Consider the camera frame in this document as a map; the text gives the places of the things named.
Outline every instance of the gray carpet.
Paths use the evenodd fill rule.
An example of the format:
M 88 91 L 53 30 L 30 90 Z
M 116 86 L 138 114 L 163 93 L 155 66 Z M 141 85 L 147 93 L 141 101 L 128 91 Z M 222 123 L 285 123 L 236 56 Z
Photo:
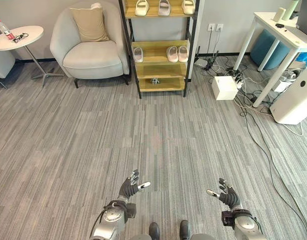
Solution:
M 242 63 L 249 67 L 245 76 L 256 82 L 272 73 L 258 73 L 248 57 Z M 62 72 L 55 62 L 43 67 Z M 199 68 L 186 98 L 182 92 L 152 92 L 141 100 L 134 81 L 127 86 L 119 77 L 81 80 L 79 89 L 71 79 L 51 77 L 41 88 L 40 79 L 30 79 L 37 73 L 33 63 L 18 64 L 4 81 L 9 89 L 0 86 L 0 240 L 88 239 L 102 207 L 135 168 L 152 185 L 130 199 L 137 216 L 120 240 L 147 233 L 151 222 L 159 224 L 162 240 L 175 240 L 183 219 L 193 233 L 235 239 L 221 223 L 227 208 L 206 193 L 220 191 L 219 177 L 233 184 L 268 239 L 307 239 L 275 193 L 268 160 L 252 142 L 240 108 L 215 101 Z M 250 83 L 248 92 L 262 87 Z M 304 136 L 297 136 L 269 116 L 252 114 L 307 219 L 307 119 Z M 260 141 L 255 127 L 251 123 Z

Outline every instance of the wooden shelf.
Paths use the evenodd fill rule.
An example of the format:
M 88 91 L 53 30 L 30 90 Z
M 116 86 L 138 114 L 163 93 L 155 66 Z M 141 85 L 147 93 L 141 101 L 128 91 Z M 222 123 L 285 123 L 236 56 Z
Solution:
M 130 6 L 130 7 L 126 8 L 126 10 L 125 10 L 125 17 L 127 19 L 135 19 L 135 18 L 168 18 L 168 17 L 188 18 L 188 17 L 192 16 L 192 15 L 184 14 L 182 6 L 172 6 L 172 5 L 171 5 L 171 13 L 170 13 L 169 16 L 159 16 L 158 15 L 158 4 L 156 6 L 150 6 L 146 16 L 136 16 L 135 15 L 135 10 L 136 10 L 135 6 Z
M 166 79 L 186 76 L 187 66 L 184 63 L 173 65 L 137 65 L 138 79 Z
M 170 46 L 188 46 L 187 40 L 175 41 L 135 41 L 132 43 L 132 48 L 142 48 L 143 62 L 136 63 L 140 65 L 150 65 L 157 63 L 165 63 L 166 65 L 175 64 L 168 61 L 167 48 Z
M 136 16 L 136 4 L 138 0 L 125 0 L 125 17 L 127 19 L 133 18 L 168 18 L 168 17 L 178 17 L 178 18 L 188 18 L 192 15 L 184 14 L 182 3 L 183 0 L 169 0 L 171 5 L 171 13 L 169 16 L 159 16 L 159 0 L 148 0 L 149 10 L 146 16 Z
M 140 92 L 182 91 L 185 89 L 183 77 L 162 78 L 160 83 L 152 84 L 150 78 L 140 79 Z

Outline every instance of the eyeglasses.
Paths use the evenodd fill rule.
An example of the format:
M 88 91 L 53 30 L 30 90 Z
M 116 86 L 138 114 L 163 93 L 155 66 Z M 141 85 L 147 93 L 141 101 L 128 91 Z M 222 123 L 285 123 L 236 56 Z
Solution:
M 29 36 L 29 34 L 28 33 L 22 33 L 22 34 L 20 34 L 19 36 L 16 36 L 12 41 L 16 44 L 16 43 L 18 43 L 21 39 L 24 39 L 24 38 L 26 38 L 26 37 L 28 37 Z

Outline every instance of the beige armchair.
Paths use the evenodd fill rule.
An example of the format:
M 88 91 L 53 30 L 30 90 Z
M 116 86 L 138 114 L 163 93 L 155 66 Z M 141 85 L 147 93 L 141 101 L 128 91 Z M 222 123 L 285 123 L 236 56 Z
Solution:
M 81 42 L 76 22 L 66 8 L 58 17 L 53 28 L 50 51 L 69 78 L 105 79 L 129 74 L 129 57 L 118 8 L 104 0 L 84 0 L 71 8 L 90 8 L 99 2 L 104 16 L 104 25 L 109 41 Z

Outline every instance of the table leg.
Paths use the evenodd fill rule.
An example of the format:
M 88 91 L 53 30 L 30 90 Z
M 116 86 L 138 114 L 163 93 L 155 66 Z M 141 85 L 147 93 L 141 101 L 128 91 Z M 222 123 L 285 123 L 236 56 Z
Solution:
M 249 30 L 247 36 L 245 37 L 245 40 L 244 40 L 244 43 L 243 43 L 242 48 L 240 50 L 239 56 L 237 58 L 237 61 L 234 64 L 233 70 L 235 70 L 235 71 L 238 69 L 240 63 L 242 62 L 243 56 L 245 55 L 247 47 L 248 47 L 248 45 L 250 43 L 250 40 L 252 39 L 252 36 L 253 36 L 253 34 L 255 32 L 256 25 L 257 25 L 257 21 L 256 21 L 256 18 L 254 18 L 253 22 L 251 24 L 250 30 Z
M 280 43 L 280 41 L 276 38 L 274 40 L 273 44 L 271 45 L 271 48 L 267 52 L 266 56 L 262 60 L 262 63 L 258 67 L 258 72 L 261 72 L 264 69 L 265 65 L 268 63 L 270 57 L 273 55 L 273 53 L 274 53 L 274 51 L 275 51 L 275 49 L 276 49 L 276 47 L 278 46 L 279 43 Z
M 282 61 L 278 69 L 275 71 L 275 73 L 270 78 L 268 84 L 265 86 L 265 88 L 262 90 L 261 94 L 257 98 L 257 100 L 253 103 L 253 107 L 257 108 L 260 103 L 265 99 L 267 94 L 270 92 L 272 87 L 275 85 L 275 83 L 279 80 L 280 76 L 283 74 L 283 72 L 286 70 L 286 68 L 289 66 L 291 61 L 294 59 L 294 57 L 297 55 L 298 49 L 293 48 L 290 50 L 288 55 L 285 57 L 285 59 Z
M 6 85 L 4 85 L 1 81 L 0 81 L 0 84 L 1 84 L 5 89 L 8 89 L 8 87 L 6 87 Z
M 45 85 L 45 81 L 47 77 L 62 77 L 64 76 L 63 74 L 55 74 L 55 73 L 51 73 L 51 72 L 46 72 L 42 66 L 39 64 L 39 62 L 37 61 L 37 59 L 35 58 L 35 56 L 32 54 L 32 52 L 29 50 L 29 48 L 27 46 L 24 46 L 24 48 L 27 50 L 28 54 L 31 56 L 32 60 L 34 61 L 34 63 L 37 65 L 37 67 L 40 69 L 40 71 L 42 71 L 42 74 L 38 75 L 38 76 L 34 76 L 31 79 L 37 79 L 37 78 L 41 78 L 42 77 L 42 88 Z

